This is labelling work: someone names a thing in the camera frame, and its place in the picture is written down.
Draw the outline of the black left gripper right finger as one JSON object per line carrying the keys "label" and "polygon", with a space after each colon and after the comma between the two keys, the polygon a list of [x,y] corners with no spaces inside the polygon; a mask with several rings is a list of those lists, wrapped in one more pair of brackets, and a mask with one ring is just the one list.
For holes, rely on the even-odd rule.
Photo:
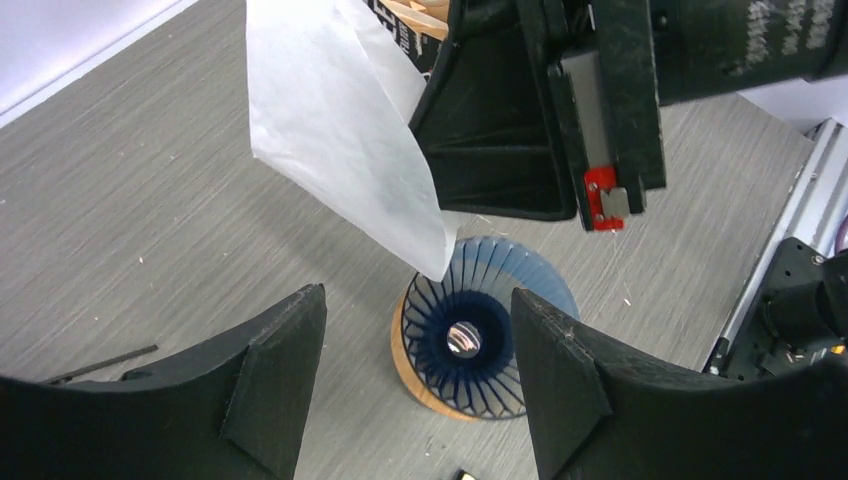
{"label": "black left gripper right finger", "polygon": [[843,479],[847,362],[738,381],[666,362],[517,289],[513,341],[542,479]]}

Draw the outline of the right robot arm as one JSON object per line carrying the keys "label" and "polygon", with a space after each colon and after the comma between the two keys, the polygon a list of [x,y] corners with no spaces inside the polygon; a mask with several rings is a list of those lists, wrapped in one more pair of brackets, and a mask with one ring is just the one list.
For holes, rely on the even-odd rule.
{"label": "right robot arm", "polygon": [[662,107],[846,72],[843,1],[455,1],[410,127],[445,210],[619,230]]}

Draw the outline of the blue glass dripper cone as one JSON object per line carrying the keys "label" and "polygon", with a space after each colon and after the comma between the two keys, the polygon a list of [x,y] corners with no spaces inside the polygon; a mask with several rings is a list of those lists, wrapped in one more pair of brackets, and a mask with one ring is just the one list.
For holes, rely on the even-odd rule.
{"label": "blue glass dripper cone", "polygon": [[525,415],[510,320],[516,288],[579,316],[559,270],[505,237],[461,239],[442,279],[413,277],[399,302],[392,348],[398,373],[421,403],[459,418]]}

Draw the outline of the white paper coffee filter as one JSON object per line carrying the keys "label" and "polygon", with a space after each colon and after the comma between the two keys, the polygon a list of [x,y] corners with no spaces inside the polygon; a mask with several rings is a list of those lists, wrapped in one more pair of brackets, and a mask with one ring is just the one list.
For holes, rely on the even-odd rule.
{"label": "white paper coffee filter", "polygon": [[425,80],[363,1],[250,1],[253,155],[432,280],[457,218],[409,121]]}

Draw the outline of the silver microphone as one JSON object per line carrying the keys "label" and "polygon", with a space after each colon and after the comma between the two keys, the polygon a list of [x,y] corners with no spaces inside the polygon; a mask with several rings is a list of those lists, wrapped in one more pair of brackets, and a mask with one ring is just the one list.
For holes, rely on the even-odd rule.
{"label": "silver microphone", "polygon": [[116,364],[119,364],[119,363],[122,363],[122,362],[125,362],[125,361],[129,361],[129,360],[144,356],[146,354],[155,352],[158,349],[159,349],[159,347],[155,344],[148,345],[148,346],[145,346],[145,347],[142,347],[142,348],[139,348],[139,349],[135,349],[135,350],[132,350],[132,351],[111,357],[111,358],[107,358],[105,360],[95,362],[95,363],[90,364],[90,365],[86,365],[86,366],[71,370],[71,371],[63,373],[63,374],[59,374],[57,376],[50,377],[50,378],[42,381],[42,384],[43,385],[63,385],[63,384],[66,384],[66,383],[72,381],[73,379],[75,379],[77,377],[84,376],[84,375],[87,375],[89,373],[96,372],[98,370],[102,370],[104,368],[108,368],[110,366],[113,366],[113,365],[116,365]]}

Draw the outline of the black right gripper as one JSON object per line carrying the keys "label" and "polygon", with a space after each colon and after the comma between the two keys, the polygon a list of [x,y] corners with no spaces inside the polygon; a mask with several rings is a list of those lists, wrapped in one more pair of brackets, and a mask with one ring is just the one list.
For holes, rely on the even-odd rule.
{"label": "black right gripper", "polygon": [[410,128],[443,210],[622,229],[666,185],[649,2],[451,2]]}

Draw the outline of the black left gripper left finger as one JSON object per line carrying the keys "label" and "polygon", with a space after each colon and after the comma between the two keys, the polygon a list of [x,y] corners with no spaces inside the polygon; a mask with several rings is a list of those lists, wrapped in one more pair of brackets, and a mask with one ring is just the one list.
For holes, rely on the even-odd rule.
{"label": "black left gripper left finger", "polygon": [[306,285],[110,382],[1,381],[5,479],[290,479],[327,318]]}

